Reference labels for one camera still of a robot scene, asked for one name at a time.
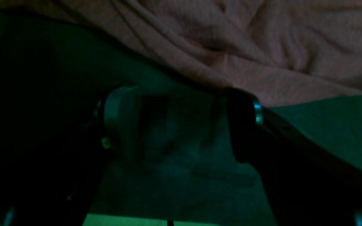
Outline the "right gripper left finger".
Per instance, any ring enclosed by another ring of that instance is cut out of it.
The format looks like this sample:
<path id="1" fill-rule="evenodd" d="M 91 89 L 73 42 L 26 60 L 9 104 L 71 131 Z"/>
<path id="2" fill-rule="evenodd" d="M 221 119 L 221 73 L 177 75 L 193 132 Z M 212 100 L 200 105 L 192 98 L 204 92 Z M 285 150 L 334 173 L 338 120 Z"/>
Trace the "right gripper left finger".
<path id="1" fill-rule="evenodd" d="M 0 226 L 81 226 L 106 167 L 132 160 L 142 93 L 118 86 L 69 131 L 0 165 Z"/>

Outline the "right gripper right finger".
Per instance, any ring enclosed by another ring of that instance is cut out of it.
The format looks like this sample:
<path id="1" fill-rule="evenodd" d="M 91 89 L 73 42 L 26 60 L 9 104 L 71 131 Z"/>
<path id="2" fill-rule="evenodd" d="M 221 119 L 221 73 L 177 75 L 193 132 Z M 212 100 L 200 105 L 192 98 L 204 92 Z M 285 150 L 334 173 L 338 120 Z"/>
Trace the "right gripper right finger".
<path id="1" fill-rule="evenodd" d="M 228 88 L 233 155 L 260 174 L 279 226 L 362 226 L 362 170 L 344 162 L 253 94 Z"/>

